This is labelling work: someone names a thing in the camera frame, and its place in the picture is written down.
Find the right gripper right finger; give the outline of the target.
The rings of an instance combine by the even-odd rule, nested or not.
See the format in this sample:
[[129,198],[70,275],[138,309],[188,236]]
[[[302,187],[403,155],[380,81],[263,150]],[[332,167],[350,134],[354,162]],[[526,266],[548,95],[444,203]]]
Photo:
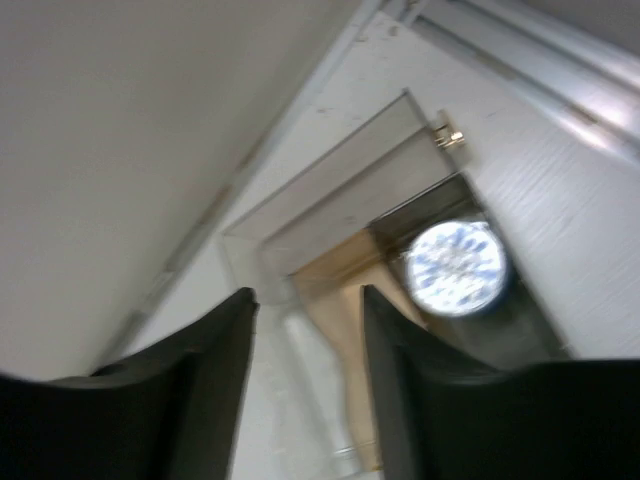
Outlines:
[[552,361],[501,371],[362,290],[387,479],[635,479],[639,363]]

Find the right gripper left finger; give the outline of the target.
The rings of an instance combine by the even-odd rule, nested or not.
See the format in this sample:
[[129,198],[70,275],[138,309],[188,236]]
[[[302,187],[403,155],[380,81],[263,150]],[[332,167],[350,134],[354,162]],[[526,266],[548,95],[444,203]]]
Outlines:
[[1,379],[5,479],[224,479],[259,306],[241,288],[89,376]]

